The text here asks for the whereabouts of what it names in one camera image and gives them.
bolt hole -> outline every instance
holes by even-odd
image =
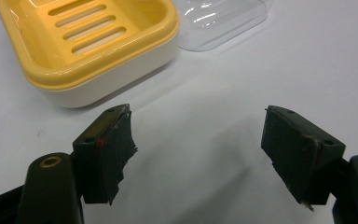
[[[60,164],[61,161],[62,161],[61,157],[57,157],[57,156],[48,157],[40,162],[40,167],[42,168],[53,167],[55,165]]]
[[[324,144],[326,144],[326,145],[329,145],[329,146],[334,145],[334,142],[331,141],[331,140],[326,140],[326,139],[324,139],[322,142],[323,142]]]
[[[92,143],[92,142],[94,142],[94,141],[95,141],[95,138],[86,138],[86,139],[84,140],[85,143]]]

drain slot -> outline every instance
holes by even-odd
[[[114,20],[115,20],[115,17],[113,17],[113,16],[105,17],[105,18],[95,21],[91,24],[85,25],[82,28],[77,29],[73,32],[67,33],[66,35],[63,36],[63,38],[65,40],[77,39],[83,35],[89,34],[93,31],[96,31],[100,28],[103,28],[104,26],[107,26],[107,25],[113,23]]]
[[[103,35],[100,35],[94,39],[91,39],[90,41],[87,41],[84,44],[75,46],[72,49],[72,52],[74,54],[82,54],[85,53],[89,50],[95,49],[99,46],[101,46],[102,44],[105,44],[111,40],[114,40],[118,37],[120,37],[121,35],[123,35],[126,32],[126,29],[124,27],[118,27],[117,29],[114,29],[112,31],[109,31]]]
[[[51,10],[48,14],[49,14],[49,16],[57,16],[57,15],[62,14],[63,12],[69,11],[76,7],[83,6],[90,2],[93,2],[93,0],[78,0],[73,3],[67,4],[65,6],[57,7],[56,9]]]
[[[57,21],[56,26],[57,27],[62,27],[64,25],[69,25],[71,23],[75,23],[77,21],[84,20],[86,18],[89,18],[89,17],[92,17],[92,16],[98,14],[101,11],[104,11],[105,9],[106,9],[105,5],[90,8],[88,10],[85,10],[83,12],[80,12],[80,13],[76,14],[75,16],[71,16],[71,17],[66,18],[64,20]]]

yellow and white container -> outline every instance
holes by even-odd
[[[171,0],[0,0],[25,77],[55,105],[80,107],[170,61]]]

tabletop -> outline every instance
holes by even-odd
[[[0,194],[72,142],[105,109],[130,104],[139,148],[111,206],[86,223],[334,223],[298,204],[260,147],[265,108],[290,108],[358,155],[358,1],[275,0],[268,18],[76,109],[51,104],[23,76],[0,20]]]

clear plastic lid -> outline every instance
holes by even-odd
[[[264,21],[272,0],[173,0],[183,49],[214,49]]]

